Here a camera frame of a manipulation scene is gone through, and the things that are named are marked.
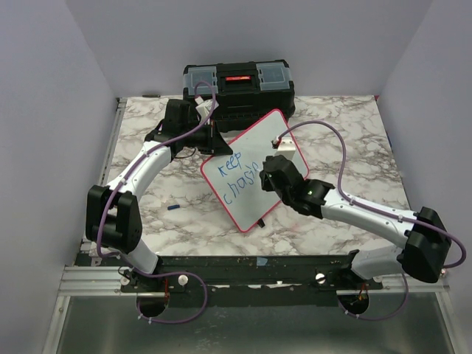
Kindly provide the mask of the pink framed whiteboard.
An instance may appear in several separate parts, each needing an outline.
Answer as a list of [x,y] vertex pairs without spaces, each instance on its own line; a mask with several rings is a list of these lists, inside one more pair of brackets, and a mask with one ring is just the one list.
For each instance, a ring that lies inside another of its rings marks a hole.
[[276,150],[271,141],[288,129],[278,109],[235,137],[231,155],[212,156],[201,165],[201,173],[236,227],[247,232],[264,218],[280,199],[261,187],[260,172],[267,156]]

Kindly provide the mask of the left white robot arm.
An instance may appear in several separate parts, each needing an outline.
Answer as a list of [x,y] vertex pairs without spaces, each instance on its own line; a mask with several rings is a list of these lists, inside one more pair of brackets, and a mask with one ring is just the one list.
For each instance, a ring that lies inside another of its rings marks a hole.
[[170,99],[164,118],[145,136],[132,162],[105,186],[94,185],[86,202],[86,238],[96,243],[97,253],[109,249],[138,269],[138,282],[147,291],[158,290],[164,280],[159,256],[142,240],[139,200],[155,177],[184,148],[210,156],[232,154],[211,116],[214,99],[196,97],[193,103]]

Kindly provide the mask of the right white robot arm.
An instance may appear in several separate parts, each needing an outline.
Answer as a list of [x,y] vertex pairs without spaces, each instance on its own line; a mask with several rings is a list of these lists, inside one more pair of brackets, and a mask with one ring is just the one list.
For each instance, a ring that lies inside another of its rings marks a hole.
[[350,264],[339,271],[341,284],[357,288],[365,280],[403,272],[436,283],[451,247],[438,213],[394,211],[380,204],[344,197],[334,185],[305,179],[284,156],[268,156],[260,172],[262,188],[275,192],[284,205],[301,215],[340,221],[388,240],[390,246],[350,252]]

